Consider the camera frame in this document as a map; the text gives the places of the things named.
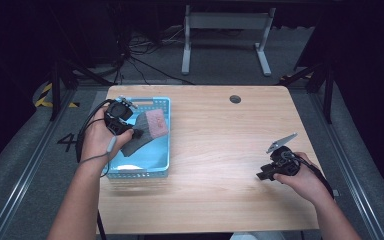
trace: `table top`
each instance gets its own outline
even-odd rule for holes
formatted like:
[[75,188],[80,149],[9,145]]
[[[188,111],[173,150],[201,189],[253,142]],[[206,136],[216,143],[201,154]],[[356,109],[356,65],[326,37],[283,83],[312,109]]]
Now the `table top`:
[[294,132],[287,146],[319,165],[285,87],[114,86],[107,98],[119,95],[171,99],[170,168],[167,178],[101,178],[107,234],[318,228],[309,202],[256,176],[271,143]]

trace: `dark background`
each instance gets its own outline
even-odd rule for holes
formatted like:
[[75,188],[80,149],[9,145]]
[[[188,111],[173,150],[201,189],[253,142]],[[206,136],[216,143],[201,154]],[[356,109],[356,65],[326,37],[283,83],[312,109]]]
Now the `dark background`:
[[[229,6],[215,9],[228,11]],[[33,94],[49,80],[56,58],[82,67],[113,63],[127,53],[131,31],[158,42],[160,31],[183,24],[183,16],[181,5],[0,1],[0,152],[35,112]],[[273,25],[317,26],[298,65],[332,57],[334,79],[384,178],[384,1],[336,12],[281,6]]]

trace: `blue crate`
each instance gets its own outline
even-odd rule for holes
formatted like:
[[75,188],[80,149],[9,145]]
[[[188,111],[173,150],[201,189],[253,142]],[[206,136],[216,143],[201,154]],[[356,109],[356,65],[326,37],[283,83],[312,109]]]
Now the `blue crate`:
[[[126,98],[138,106],[127,123],[135,124],[137,116],[146,111],[162,109],[170,130],[170,99],[167,97]],[[109,163],[108,178],[161,178],[168,176],[170,163],[170,131],[167,135],[152,140],[130,157],[120,151]]]

